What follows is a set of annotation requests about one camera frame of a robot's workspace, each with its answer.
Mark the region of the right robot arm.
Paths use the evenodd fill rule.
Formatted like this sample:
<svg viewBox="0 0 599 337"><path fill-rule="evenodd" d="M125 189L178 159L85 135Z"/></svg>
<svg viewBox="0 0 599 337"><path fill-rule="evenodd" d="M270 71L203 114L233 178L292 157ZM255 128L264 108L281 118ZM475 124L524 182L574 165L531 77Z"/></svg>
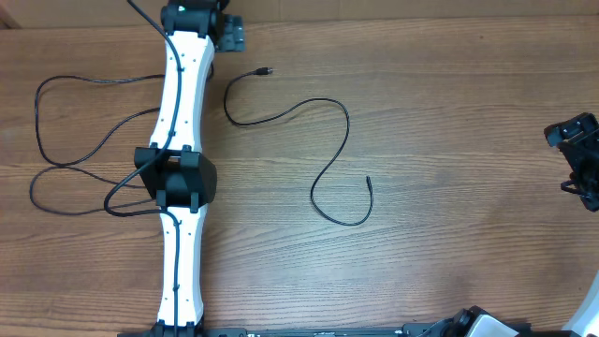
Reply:
<svg viewBox="0 0 599 337"><path fill-rule="evenodd" d="M562 182L563 192L576 195L590 212L598 212L598 120L588 112L549 125L544 136L550 147L557 148L571 173ZM563 326L578 336L598 335L598 275L577 311Z"/></svg>

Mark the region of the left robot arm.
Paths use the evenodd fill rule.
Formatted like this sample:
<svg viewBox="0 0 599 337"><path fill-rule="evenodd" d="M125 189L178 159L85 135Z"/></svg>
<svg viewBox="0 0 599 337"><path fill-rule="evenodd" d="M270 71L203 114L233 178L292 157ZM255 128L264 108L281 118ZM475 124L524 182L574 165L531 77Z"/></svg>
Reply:
<svg viewBox="0 0 599 337"><path fill-rule="evenodd" d="M161 10L167 36L166 69L158 119L134 164L161 212L163 293L149 336L199 336L201 243L217 173L201 145L204 95L218 51L243 51L242 19L225 1L170 1Z"/></svg>

